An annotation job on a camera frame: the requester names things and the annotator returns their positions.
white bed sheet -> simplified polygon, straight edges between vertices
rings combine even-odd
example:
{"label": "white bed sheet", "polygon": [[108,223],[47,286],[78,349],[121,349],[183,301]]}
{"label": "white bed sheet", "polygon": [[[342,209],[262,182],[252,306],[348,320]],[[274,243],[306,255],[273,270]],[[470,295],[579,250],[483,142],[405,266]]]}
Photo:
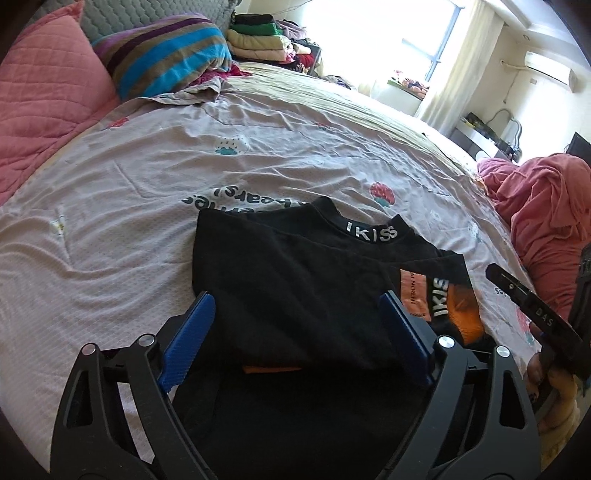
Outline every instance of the white bed sheet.
{"label": "white bed sheet", "polygon": [[[0,207],[0,407],[44,467],[80,347],[129,345],[193,300],[204,206],[285,208],[327,195],[365,223],[399,213],[437,247],[465,255],[487,330],[522,369],[535,352],[524,319],[485,279],[497,262],[531,286],[467,154],[354,92],[245,68],[256,75],[226,83],[216,102],[124,104]],[[377,183],[393,205],[374,195]],[[274,201],[248,202],[262,196]]]}

pink pillow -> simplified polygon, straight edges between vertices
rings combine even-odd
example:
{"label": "pink pillow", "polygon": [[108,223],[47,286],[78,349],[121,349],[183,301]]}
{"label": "pink pillow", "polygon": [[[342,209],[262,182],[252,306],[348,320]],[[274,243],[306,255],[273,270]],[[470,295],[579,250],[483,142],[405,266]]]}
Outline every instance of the pink pillow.
{"label": "pink pillow", "polygon": [[76,1],[24,29],[0,64],[0,205],[121,102]]}

striped pillow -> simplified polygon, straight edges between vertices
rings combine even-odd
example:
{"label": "striped pillow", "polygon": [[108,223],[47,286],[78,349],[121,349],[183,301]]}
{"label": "striped pillow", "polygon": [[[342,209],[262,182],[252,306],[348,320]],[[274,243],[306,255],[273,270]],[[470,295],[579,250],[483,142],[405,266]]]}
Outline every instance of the striped pillow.
{"label": "striped pillow", "polygon": [[220,29],[198,14],[114,33],[93,48],[123,100],[176,92],[206,70],[227,72],[232,64]]}

pink quilt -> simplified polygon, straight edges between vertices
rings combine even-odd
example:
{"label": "pink quilt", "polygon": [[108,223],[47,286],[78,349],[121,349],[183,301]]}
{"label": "pink quilt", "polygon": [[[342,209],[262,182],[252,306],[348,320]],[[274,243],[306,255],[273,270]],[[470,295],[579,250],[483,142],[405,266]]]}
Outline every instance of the pink quilt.
{"label": "pink quilt", "polygon": [[554,154],[521,166],[489,158],[478,173],[539,297],[567,319],[581,250],[591,242],[591,168]]}

silver bolt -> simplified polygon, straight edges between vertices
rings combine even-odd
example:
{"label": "silver bolt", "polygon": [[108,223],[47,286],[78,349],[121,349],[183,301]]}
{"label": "silver bolt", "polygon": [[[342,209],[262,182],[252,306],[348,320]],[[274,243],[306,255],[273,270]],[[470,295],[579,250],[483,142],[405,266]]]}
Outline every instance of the silver bolt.
{"label": "silver bolt", "polygon": [[84,347],[82,347],[82,355],[92,355],[96,352],[96,345],[94,343],[87,343]]}
{"label": "silver bolt", "polygon": [[443,348],[451,348],[456,344],[454,339],[448,336],[439,337],[438,342]]}
{"label": "silver bolt", "polygon": [[506,346],[498,346],[496,348],[496,353],[498,353],[503,358],[509,358],[511,351]]}
{"label": "silver bolt", "polygon": [[156,339],[154,338],[154,335],[151,334],[147,334],[147,335],[142,335],[141,337],[138,338],[138,343],[139,346],[150,346],[154,343]]}

